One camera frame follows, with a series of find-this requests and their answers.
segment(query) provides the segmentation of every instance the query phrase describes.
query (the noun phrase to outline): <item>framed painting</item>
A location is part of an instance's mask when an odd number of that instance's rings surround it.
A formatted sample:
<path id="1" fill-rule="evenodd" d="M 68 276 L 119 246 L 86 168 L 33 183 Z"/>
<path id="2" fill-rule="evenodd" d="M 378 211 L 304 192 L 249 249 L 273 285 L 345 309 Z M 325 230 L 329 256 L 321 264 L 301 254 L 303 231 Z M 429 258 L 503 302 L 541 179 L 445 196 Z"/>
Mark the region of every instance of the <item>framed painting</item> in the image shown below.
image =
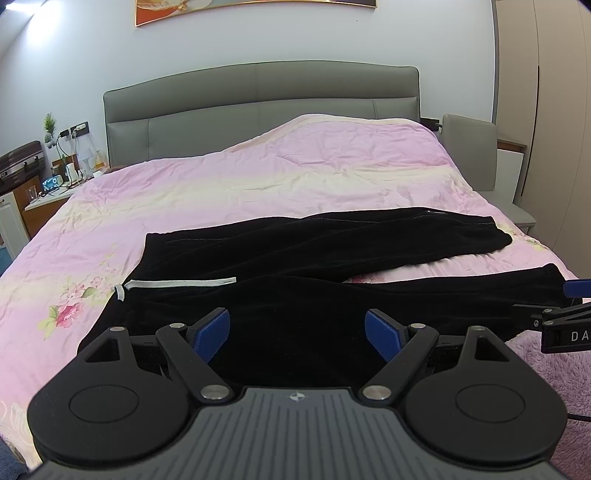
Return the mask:
<path id="1" fill-rule="evenodd" d="M 188 14 L 210 8 L 230 5 L 254 4 L 260 2 L 321 2 L 330 4 L 377 7 L 377 0 L 135 0 L 135 25 L 162 20 L 176 15 Z"/>

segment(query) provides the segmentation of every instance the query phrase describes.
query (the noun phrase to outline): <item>white wall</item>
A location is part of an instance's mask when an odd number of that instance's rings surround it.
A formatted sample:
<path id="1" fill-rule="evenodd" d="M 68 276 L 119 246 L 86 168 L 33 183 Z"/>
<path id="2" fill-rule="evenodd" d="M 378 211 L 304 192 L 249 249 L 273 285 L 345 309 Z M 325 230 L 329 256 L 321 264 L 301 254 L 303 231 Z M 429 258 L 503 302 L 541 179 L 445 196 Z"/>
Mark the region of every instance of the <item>white wall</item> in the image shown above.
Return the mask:
<path id="1" fill-rule="evenodd" d="M 491 120 L 491 0 L 378 0 L 373 10 L 267 3 L 134 26 L 134 0 L 48 0 L 0 63 L 0 154 L 89 121 L 106 151 L 102 95 L 166 75 L 235 63 L 343 60 L 412 65 L 421 113 Z M 50 153 L 55 158 L 55 151 Z"/>

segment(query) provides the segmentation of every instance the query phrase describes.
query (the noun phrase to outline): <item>pink fluffy rug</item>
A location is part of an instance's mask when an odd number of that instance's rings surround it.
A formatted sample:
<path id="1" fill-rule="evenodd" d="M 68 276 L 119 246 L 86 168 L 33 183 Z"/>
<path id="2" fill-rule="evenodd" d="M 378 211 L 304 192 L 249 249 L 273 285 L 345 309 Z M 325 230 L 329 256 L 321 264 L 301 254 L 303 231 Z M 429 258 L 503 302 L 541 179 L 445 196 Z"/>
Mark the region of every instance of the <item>pink fluffy rug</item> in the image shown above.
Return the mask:
<path id="1" fill-rule="evenodd" d="M 560 394 L 569 413 L 591 416 L 591 352 L 546 355 L 540 339 L 527 331 L 507 344 Z M 552 462 L 573 480 L 591 478 L 591 423 L 569 420 Z"/>

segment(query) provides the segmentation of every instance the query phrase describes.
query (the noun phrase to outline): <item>gray gripper base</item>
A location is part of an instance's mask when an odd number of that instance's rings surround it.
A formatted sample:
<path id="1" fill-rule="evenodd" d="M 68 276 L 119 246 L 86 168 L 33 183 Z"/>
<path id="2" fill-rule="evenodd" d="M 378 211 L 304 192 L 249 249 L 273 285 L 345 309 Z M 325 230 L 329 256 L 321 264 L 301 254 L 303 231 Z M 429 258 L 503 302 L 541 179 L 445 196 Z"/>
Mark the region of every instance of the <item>gray gripper base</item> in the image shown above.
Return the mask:
<path id="1" fill-rule="evenodd" d="M 424 451 L 396 414 L 347 390 L 250 388 L 206 407 L 166 450 L 134 465 L 83 471 L 49 462 L 33 480 L 564 480 L 548 463 L 477 472 Z"/>

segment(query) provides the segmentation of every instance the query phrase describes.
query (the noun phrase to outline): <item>green plant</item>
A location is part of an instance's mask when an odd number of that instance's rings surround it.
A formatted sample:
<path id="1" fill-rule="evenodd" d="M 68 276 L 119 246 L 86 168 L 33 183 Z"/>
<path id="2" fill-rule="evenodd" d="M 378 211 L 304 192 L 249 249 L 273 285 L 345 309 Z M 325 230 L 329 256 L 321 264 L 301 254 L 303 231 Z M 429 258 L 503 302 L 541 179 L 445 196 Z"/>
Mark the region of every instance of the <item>green plant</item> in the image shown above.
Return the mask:
<path id="1" fill-rule="evenodd" d="M 43 119 L 43 127 L 45 131 L 53 138 L 53 134 L 56 132 L 56 119 L 50 113 L 48 113 L 45 118 Z"/>

